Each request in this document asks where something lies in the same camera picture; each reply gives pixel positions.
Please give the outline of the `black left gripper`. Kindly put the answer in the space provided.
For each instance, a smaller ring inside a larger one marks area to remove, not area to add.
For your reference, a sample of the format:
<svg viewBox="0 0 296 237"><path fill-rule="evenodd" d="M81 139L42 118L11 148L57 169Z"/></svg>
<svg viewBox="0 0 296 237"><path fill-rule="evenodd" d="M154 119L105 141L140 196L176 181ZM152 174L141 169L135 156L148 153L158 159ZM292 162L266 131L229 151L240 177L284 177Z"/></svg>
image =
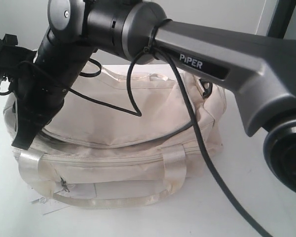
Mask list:
<svg viewBox="0 0 296 237"><path fill-rule="evenodd" d="M16 35L6 34L0 39L0 77L36 81L34 71L28 63L33 62L36 52L18 46Z"/></svg>

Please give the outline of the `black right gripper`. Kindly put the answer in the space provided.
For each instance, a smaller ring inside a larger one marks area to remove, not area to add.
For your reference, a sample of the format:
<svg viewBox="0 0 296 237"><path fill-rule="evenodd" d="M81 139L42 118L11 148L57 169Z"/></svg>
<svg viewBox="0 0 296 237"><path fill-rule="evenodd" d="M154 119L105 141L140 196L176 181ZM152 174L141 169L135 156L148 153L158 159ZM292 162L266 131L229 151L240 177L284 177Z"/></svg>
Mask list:
<svg viewBox="0 0 296 237"><path fill-rule="evenodd" d="M35 137L54 118L94 51L89 46L20 47L22 70L15 97L15 135L12 146L28 150Z"/></svg>

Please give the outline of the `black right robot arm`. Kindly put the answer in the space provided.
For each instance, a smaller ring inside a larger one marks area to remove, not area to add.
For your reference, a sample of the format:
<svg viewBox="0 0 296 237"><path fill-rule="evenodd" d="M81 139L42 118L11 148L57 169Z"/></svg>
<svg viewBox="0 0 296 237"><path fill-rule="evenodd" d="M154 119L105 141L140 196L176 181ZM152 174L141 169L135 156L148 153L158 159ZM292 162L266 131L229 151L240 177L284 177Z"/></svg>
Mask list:
<svg viewBox="0 0 296 237"><path fill-rule="evenodd" d="M51 0L47 16L36 56L20 64L28 76L18 84L13 146L30 147L97 50L132 64L158 59L230 90L246 134L268 132L265 161L296 193L296 40L176 22L142 0Z"/></svg>

